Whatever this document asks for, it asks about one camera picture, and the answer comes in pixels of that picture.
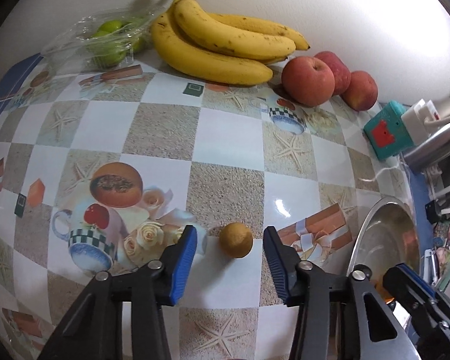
apple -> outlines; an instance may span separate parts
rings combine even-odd
[[[103,230],[110,223],[110,214],[106,207],[94,203],[85,210],[83,220],[89,225],[96,225]]]
[[[341,97],[355,111],[366,111],[377,101],[377,83],[366,71],[354,71],[351,74],[350,85]]]
[[[105,31],[105,32],[115,32],[116,30],[119,30],[123,27],[123,23],[120,20],[109,20],[103,23],[98,30],[99,31]]]
[[[316,107],[334,93],[335,78],[325,62],[310,56],[299,56],[285,65],[282,84],[296,101],[307,107]]]
[[[341,61],[339,57],[336,56],[331,51],[321,51],[315,58],[318,58],[325,62],[327,66],[331,69],[335,78],[335,90],[333,96],[341,95],[345,92],[350,85],[350,71],[348,67]]]

plastic bag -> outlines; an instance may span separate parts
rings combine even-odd
[[[151,46],[149,28],[155,17],[156,12],[137,15],[125,9],[99,12],[58,35],[41,54],[59,75],[124,68],[133,63],[134,54]],[[111,20],[119,20],[122,27],[97,34]]]

blue gripper pad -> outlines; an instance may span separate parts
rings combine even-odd
[[[185,291],[185,285],[187,284],[188,274],[192,266],[193,257],[197,250],[197,229],[193,226],[187,226],[190,228],[190,235],[186,239],[186,243],[180,251],[180,256],[176,261],[175,269],[172,273],[172,282],[170,289],[170,301],[173,305],[180,300]]]
[[[397,267],[409,275],[427,294],[429,294],[432,298],[435,298],[435,290],[428,285],[425,280],[418,276],[407,264],[401,263],[398,264]]]
[[[296,283],[295,264],[300,261],[300,258],[295,249],[282,244],[272,226],[267,227],[263,233],[263,250],[277,295],[284,304],[287,304],[291,298],[290,288]]]

metal bolt head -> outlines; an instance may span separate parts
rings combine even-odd
[[[313,268],[313,264],[310,261],[300,261],[298,267],[304,271],[310,271]]]
[[[162,268],[162,262],[159,259],[153,259],[147,265],[150,269],[160,269]]]
[[[104,281],[104,280],[108,279],[108,276],[109,276],[109,273],[107,271],[100,271],[99,273],[97,273],[95,275],[95,280]]]
[[[362,280],[365,280],[365,278],[366,278],[367,276],[365,276],[365,274],[364,274],[362,271],[353,271],[353,272],[352,272],[352,277],[353,277],[355,280],[362,281]]]

banana bunch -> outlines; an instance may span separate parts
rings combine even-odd
[[[272,78],[265,64],[310,47],[300,33],[282,24],[209,14],[196,0],[173,0],[150,32],[158,54],[174,69],[234,85],[264,83]]]

